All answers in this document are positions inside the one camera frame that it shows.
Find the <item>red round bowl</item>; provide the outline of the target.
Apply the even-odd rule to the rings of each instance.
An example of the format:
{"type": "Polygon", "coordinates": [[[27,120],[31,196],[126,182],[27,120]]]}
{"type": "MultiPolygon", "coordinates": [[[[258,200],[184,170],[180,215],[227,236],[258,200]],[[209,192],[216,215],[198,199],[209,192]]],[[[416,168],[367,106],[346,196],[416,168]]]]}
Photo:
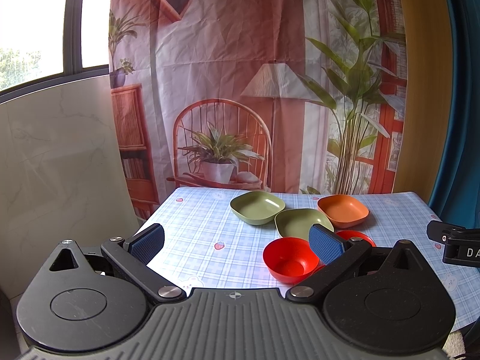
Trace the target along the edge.
{"type": "Polygon", "coordinates": [[[368,242],[369,244],[371,244],[372,247],[376,246],[374,240],[371,239],[369,236],[365,235],[363,232],[355,230],[337,230],[335,234],[342,238],[344,241],[349,241],[350,239],[355,238],[368,242]]]}
{"type": "Polygon", "coordinates": [[[269,273],[283,284],[295,285],[321,270],[325,264],[298,237],[282,237],[268,243],[263,260],[269,273]]]}

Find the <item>orange square bowl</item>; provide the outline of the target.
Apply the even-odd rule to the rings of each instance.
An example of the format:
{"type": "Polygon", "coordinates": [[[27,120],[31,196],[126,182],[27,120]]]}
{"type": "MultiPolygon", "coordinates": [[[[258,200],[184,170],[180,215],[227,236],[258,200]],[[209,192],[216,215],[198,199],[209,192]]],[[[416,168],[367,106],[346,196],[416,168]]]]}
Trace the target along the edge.
{"type": "Polygon", "coordinates": [[[369,215],[369,210],[363,203],[345,194],[322,197],[317,201],[317,208],[339,229],[362,224],[369,215]]]}

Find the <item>green square bowl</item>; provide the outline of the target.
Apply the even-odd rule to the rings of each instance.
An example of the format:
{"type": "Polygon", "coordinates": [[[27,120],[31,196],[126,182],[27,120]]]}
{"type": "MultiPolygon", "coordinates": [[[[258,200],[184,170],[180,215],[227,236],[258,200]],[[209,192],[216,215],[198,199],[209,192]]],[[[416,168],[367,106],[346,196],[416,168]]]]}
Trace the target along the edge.
{"type": "Polygon", "coordinates": [[[284,210],[275,216],[274,222],[281,237],[297,237],[305,241],[314,224],[321,224],[332,232],[335,230],[322,211],[311,208],[284,210]]]}
{"type": "Polygon", "coordinates": [[[286,203],[271,193],[250,191],[232,199],[230,208],[245,223],[259,226],[273,221],[286,208],[286,203]]]}

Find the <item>teal curtain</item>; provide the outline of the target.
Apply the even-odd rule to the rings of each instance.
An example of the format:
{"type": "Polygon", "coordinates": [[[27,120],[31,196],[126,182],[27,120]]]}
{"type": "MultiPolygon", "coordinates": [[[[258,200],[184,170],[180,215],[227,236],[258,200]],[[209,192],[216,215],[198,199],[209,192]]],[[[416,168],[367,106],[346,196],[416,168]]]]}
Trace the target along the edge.
{"type": "Polygon", "coordinates": [[[446,140],[429,206],[444,222],[479,226],[479,0],[447,0],[452,89],[446,140]]]}

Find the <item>blue plaid tablecloth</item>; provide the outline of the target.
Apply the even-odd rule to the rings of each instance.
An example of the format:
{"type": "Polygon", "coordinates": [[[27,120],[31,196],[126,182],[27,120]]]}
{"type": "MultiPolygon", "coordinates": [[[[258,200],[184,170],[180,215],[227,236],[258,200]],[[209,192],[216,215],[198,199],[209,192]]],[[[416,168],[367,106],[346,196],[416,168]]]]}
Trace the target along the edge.
{"type": "MultiPolygon", "coordinates": [[[[239,190],[180,187],[145,222],[161,224],[162,250],[149,262],[151,270],[189,292],[193,288],[278,288],[263,261],[264,247],[278,238],[274,223],[251,226],[231,210],[239,190]]],[[[426,236],[436,215],[416,194],[366,194],[368,218],[357,227],[376,245],[391,247],[399,239],[412,241],[448,290],[456,307],[454,328],[479,317],[479,271],[445,264],[443,245],[426,236]]]]}

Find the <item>printed backdrop curtain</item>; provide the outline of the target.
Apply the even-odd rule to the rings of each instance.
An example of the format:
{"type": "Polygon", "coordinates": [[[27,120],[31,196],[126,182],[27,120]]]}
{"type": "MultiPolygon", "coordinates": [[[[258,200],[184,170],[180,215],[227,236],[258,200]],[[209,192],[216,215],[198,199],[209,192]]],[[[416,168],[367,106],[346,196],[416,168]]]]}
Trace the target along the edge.
{"type": "Polygon", "coordinates": [[[181,186],[388,194],[401,0],[111,0],[115,129],[137,217],[181,186]]]}

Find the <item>black window frame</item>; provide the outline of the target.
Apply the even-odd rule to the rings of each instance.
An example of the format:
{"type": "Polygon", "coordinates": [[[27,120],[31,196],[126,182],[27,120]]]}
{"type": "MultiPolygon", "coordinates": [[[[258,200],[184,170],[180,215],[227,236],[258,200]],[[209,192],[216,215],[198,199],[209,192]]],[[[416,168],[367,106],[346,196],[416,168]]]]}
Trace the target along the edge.
{"type": "Polygon", "coordinates": [[[69,82],[108,74],[108,65],[85,67],[82,61],[81,22],[83,0],[66,0],[64,10],[63,68],[52,76],[31,80],[1,91],[1,103],[69,82]]]}

